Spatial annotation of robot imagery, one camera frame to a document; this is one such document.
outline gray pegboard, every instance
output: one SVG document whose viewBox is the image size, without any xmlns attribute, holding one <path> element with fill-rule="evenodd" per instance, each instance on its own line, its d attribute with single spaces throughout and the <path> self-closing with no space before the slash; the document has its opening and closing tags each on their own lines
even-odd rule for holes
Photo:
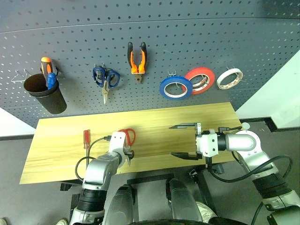
<svg viewBox="0 0 300 225">
<path fill-rule="evenodd" d="M 1 10 L 6 7 L 10 12 L 1 13 L 0 18 L 0 107 L 34 127 L 40 118 L 225 101 L 238 109 L 299 49 L 300 26 L 299 20 L 294 19 L 299 17 L 297 1 L 181 4 L 130 0 L 101 1 L 101 6 L 96 2 L 3 2 Z M 275 10 L 274 6 L 279 4 L 281 7 Z M 141 9 L 143 14 L 139 18 L 137 12 Z M 130 74 L 128 41 L 133 42 L 135 55 L 142 41 L 147 44 L 149 60 L 142 84 L 137 84 Z M 59 115 L 48 113 L 23 89 L 22 83 L 10 82 L 16 68 L 25 68 L 32 75 L 39 73 L 43 56 L 54 59 L 61 70 L 60 89 L 67 110 Z M 91 77 L 94 63 L 104 63 L 121 74 L 119 87 L 109 92 L 106 105 L 101 89 Z M 167 100 L 160 95 L 159 85 L 168 76 L 168 70 L 175 69 L 184 76 L 195 67 L 211 68 L 216 78 L 226 67 L 237 67 L 244 77 L 232 89 L 218 90 L 214 84 L 207 92 L 183 101 Z"/>
</svg>

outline wooden table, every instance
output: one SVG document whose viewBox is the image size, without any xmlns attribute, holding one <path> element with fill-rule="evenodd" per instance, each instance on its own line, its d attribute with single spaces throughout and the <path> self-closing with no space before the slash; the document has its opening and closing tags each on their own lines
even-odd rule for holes
<svg viewBox="0 0 300 225">
<path fill-rule="evenodd" d="M 183 160 L 172 151 L 195 153 L 195 131 L 168 129 L 189 122 L 200 122 L 202 130 L 237 127 L 240 121 L 230 103 L 193 105 L 131 112 L 41 119 L 38 122 L 26 159 L 20 184 L 76 179 L 74 168 L 85 156 L 83 131 L 90 129 L 91 142 L 122 128 L 133 128 L 136 140 L 131 147 L 135 157 L 131 166 L 125 163 L 117 173 L 139 172 L 187 165 L 203 165 L 205 160 Z M 108 151 L 109 142 L 100 141 L 90 155 Z M 230 152 L 220 152 L 213 162 L 233 161 Z M 78 168 L 84 176 L 85 161 Z"/>
</svg>

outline blue tape roll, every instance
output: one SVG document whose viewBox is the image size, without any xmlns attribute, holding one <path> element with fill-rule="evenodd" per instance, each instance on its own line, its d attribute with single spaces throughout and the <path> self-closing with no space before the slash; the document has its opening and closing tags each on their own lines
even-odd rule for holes
<svg viewBox="0 0 300 225">
<path fill-rule="evenodd" d="M 185 86 L 186 91 L 183 92 L 180 95 L 171 95 L 170 93 L 166 92 L 166 90 L 165 90 L 166 87 L 171 83 L 179 83 L 179 84 Z M 164 98 L 167 98 L 167 99 L 170 99 L 170 100 L 183 100 L 183 99 L 186 99 L 192 94 L 192 90 L 193 90 L 192 83 L 188 79 L 186 79 L 182 76 L 168 77 L 168 78 L 164 79 L 161 82 L 160 87 L 159 87 L 160 94 Z"/>
</svg>

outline sneaker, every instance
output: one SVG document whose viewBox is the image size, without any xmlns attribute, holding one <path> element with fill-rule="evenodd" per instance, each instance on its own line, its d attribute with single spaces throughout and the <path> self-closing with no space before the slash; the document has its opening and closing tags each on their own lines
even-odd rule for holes
<svg viewBox="0 0 300 225">
<path fill-rule="evenodd" d="M 211 208 L 208 207 L 206 204 L 204 204 L 202 202 L 196 202 L 196 204 L 201 213 L 202 221 L 204 223 L 208 223 L 211 218 L 217 217 L 217 215 L 214 213 L 214 211 L 211 210 Z"/>
<path fill-rule="evenodd" d="M 56 225 L 68 225 L 68 222 L 65 219 L 61 219 Z"/>
<path fill-rule="evenodd" d="M 8 225 L 5 219 L 0 219 L 0 225 Z"/>
</svg>

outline red tape roll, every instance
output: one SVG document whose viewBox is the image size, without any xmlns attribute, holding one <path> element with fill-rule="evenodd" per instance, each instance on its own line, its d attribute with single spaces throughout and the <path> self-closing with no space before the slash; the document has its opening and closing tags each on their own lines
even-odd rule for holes
<svg viewBox="0 0 300 225">
<path fill-rule="evenodd" d="M 215 74 L 213 71 L 206 67 L 198 67 L 189 71 L 185 78 L 189 81 L 196 76 L 202 76 L 203 79 L 199 83 L 193 84 L 192 95 L 200 94 L 207 91 L 215 81 Z"/>
</svg>

